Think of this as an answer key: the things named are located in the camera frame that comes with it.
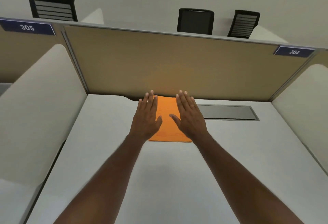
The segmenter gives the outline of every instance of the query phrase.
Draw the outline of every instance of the orange notebook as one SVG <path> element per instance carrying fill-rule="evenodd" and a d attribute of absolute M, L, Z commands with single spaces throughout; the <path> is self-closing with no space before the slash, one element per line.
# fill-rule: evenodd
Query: orange notebook
<path fill-rule="evenodd" d="M 173 119 L 169 116 L 170 113 L 173 113 L 180 118 L 176 99 L 158 96 L 156 119 L 161 115 L 163 123 L 159 131 L 152 136 L 149 141 L 191 142 L 191 139 L 187 138 L 186 135 L 184 135 L 176 126 Z"/>

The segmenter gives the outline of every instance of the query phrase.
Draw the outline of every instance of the forearm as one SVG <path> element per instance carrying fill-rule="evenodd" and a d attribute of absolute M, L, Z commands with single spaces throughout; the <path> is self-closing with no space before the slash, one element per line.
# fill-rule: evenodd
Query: forearm
<path fill-rule="evenodd" d="M 210 134 L 193 140 L 241 224 L 302 223 Z"/>
<path fill-rule="evenodd" d="M 142 144 L 127 136 L 55 223 L 114 223 Z"/>

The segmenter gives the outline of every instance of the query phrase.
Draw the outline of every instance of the person's left arm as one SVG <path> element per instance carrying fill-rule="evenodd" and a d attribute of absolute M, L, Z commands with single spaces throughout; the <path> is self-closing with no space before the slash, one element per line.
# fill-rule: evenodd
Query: person's left arm
<path fill-rule="evenodd" d="M 54 224 L 111 224 L 120 210 L 133 166 L 145 141 L 160 128 L 156 121 L 157 96 L 139 100 L 131 130 L 91 180 L 70 202 Z"/>

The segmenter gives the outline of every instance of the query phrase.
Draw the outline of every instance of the sign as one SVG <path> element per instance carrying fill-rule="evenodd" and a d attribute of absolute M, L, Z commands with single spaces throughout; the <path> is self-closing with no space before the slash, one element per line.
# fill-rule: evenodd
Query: sign
<path fill-rule="evenodd" d="M 297 56 L 297 57 L 309 57 L 315 49 L 303 48 L 303 47 L 288 47 L 279 46 L 274 52 L 274 55 L 278 56 Z"/>
<path fill-rule="evenodd" d="M 25 22 L 19 20 L 0 19 L 4 31 L 23 32 L 42 35 L 56 35 L 50 23 Z"/>

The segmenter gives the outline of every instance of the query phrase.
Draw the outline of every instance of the person's left hand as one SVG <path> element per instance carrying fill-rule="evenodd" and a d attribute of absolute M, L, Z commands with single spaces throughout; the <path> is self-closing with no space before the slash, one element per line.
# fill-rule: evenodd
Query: person's left hand
<path fill-rule="evenodd" d="M 137 111 L 132 120 L 129 137 L 136 139 L 142 144 L 158 132 L 162 125 L 162 117 L 159 116 L 156 121 L 157 95 L 154 97 L 154 91 L 146 93 L 145 97 L 139 99 Z"/>

